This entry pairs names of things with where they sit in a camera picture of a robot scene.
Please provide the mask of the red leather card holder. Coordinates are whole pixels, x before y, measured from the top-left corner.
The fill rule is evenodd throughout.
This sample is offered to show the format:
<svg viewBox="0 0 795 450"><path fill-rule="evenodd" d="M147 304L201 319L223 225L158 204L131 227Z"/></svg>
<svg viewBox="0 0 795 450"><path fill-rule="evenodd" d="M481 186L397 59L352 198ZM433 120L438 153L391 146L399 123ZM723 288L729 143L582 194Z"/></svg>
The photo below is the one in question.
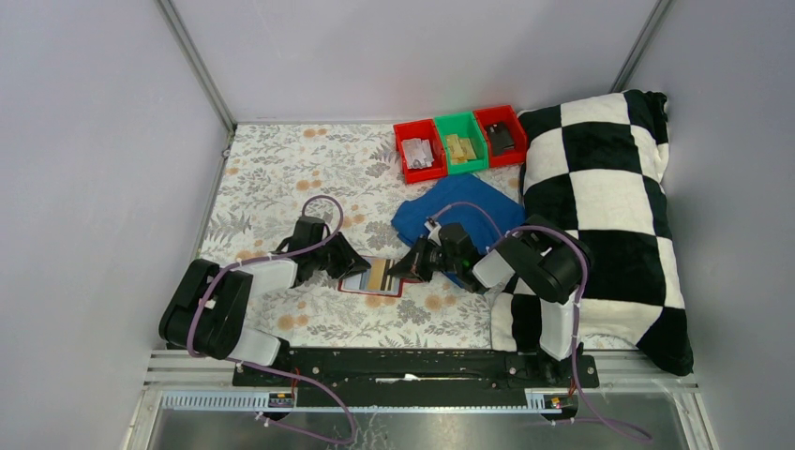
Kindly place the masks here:
<svg viewBox="0 0 795 450"><path fill-rule="evenodd" d="M342 279L337 290L342 293L378 295L399 298L404 292L404 279L387 274L397 262L395 259L364 256L370 268L358 275Z"/></svg>

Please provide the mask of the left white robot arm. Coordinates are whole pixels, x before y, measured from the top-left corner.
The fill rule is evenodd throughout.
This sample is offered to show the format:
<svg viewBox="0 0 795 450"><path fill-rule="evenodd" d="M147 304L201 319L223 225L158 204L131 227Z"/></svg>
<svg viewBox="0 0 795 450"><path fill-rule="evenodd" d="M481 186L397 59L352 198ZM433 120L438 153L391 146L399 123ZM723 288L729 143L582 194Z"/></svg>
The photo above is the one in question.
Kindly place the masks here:
<svg viewBox="0 0 795 450"><path fill-rule="evenodd" d="M370 268L341 232L330 232L318 217L301 216L274 253L232 263L228 271L206 259L192 261L160 319L158 334L198 355L253 363L265 383L278 385L290 376L291 361L280 353L289 343L245 325L249 301L292 289L317 271L345 279Z"/></svg>

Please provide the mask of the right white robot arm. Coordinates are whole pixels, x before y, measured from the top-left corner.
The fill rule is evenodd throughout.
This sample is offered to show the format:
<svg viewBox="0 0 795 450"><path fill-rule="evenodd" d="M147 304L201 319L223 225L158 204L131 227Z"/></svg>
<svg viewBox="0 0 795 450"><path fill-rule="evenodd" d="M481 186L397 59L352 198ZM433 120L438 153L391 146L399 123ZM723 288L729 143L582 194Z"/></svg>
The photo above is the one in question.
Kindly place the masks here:
<svg viewBox="0 0 795 450"><path fill-rule="evenodd" d="M416 239L388 275L429 282L437 272L452 274L470 293L484 293L516 276L540 300L543 382L560 386L575 373L571 355L578 346L581 297L592 257L587 247L551 221L533 215L484 251L459 223L427 222L429 234Z"/></svg>

